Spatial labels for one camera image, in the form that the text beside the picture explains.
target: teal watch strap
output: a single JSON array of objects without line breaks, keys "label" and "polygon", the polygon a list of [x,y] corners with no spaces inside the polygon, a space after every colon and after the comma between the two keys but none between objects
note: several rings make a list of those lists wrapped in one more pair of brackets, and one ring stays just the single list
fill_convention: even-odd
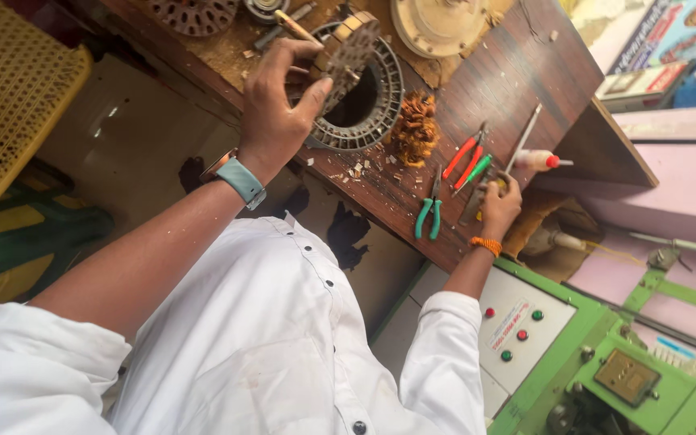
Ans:
[{"label": "teal watch strap", "polygon": [[251,203],[257,195],[264,192],[262,183],[257,180],[251,171],[246,169],[235,157],[227,160],[218,170],[217,175],[222,180],[227,181],[246,201],[246,204]]}]

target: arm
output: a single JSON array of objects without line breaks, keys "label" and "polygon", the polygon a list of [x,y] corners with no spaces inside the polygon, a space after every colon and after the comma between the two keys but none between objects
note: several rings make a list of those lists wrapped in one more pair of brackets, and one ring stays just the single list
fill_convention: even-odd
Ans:
[{"label": "arm", "polygon": [[[520,195],[520,186],[514,178],[505,173],[499,173],[499,176],[507,183],[507,193],[503,197],[499,195],[496,182],[492,181],[487,186],[479,187],[487,190],[481,207],[483,230],[479,233],[479,237],[501,242],[509,226],[520,214],[523,198]],[[481,246],[474,248],[450,274],[450,279],[442,287],[442,291],[459,292],[479,299],[483,294],[483,287],[494,260],[493,253],[488,249]]]},{"label": "arm", "polygon": [[[496,183],[484,186],[480,233],[499,242],[519,214],[522,201],[517,181],[500,176],[509,188],[500,197]],[[494,260],[488,249],[474,248],[442,290],[426,301],[402,369],[399,396],[404,406],[449,435],[486,432],[477,343],[482,313],[477,300]]]},{"label": "arm", "polygon": [[[245,86],[237,159],[266,185],[307,137],[331,79],[289,107],[285,77],[323,47],[280,39]],[[202,186],[63,275],[30,303],[132,337],[245,205],[224,181]]]},{"label": "arm", "polygon": [[[297,107],[287,103],[295,57],[319,50],[283,39],[246,83],[238,160],[263,185],[297,153],[332,86],[317,82]],[[121,334],[136,333],[243,206],[223,181],[202,186],[28,306],[0,305],[0,433],[113,434],[102,394],[131,350]]]}]

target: hand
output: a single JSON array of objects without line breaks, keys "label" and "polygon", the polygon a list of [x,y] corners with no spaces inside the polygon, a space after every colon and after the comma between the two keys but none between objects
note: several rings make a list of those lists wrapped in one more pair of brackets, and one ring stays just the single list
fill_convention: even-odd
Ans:
[{"label": "hand", "polygon": [[501,242],[514,219],[520,214],[523,197],[520,195],[520,185],[514,178],[504,172],[499,172],[498,176],[507,183],[504,195],[500,195],[498,183],[495,181],[481,186],[487,193],[482,206],[483,230],[479,236]]},{"label": "hand", "polygon": [[332,89],[332,79],[321,79],[304,92],[294,108],[284,90],[295,59],[314,57],[323,48],[307,41],[277,39],[246,80],[237,159],[263,185],[297,153]]}]

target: white shirt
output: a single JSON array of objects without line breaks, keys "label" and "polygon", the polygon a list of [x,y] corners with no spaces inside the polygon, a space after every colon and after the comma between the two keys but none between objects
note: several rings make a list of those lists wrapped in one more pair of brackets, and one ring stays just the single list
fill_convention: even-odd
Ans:
[{"label": "white shirt", "polygon": [[332,252],[299,224],[234,221],[139,330],[0,305],[0,433],[485,433],[477,300],[423,306],[400,390]]}]

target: man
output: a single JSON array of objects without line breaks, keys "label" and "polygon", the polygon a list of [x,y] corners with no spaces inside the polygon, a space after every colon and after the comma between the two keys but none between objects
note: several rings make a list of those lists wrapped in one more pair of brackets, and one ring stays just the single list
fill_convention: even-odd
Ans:
[{"label": "man", "polygon": [[[295,108],[284,82],[295,58],[321,48],[278,41],[249,78],[237,161],[226,163],[235,172],[220,170],[28,305],[0,305],[0,433],[485,433],[477,299],[520,211],[514,180],[504,197],[487,187],[488,248],[423,307],[399,391],[329,248],[296,222],[233,221],[254,201],[240,186],[258,194],[254,183],[272,180],[309,133],[331,80]],[[134,336],[107,421],[101,394]]]}]

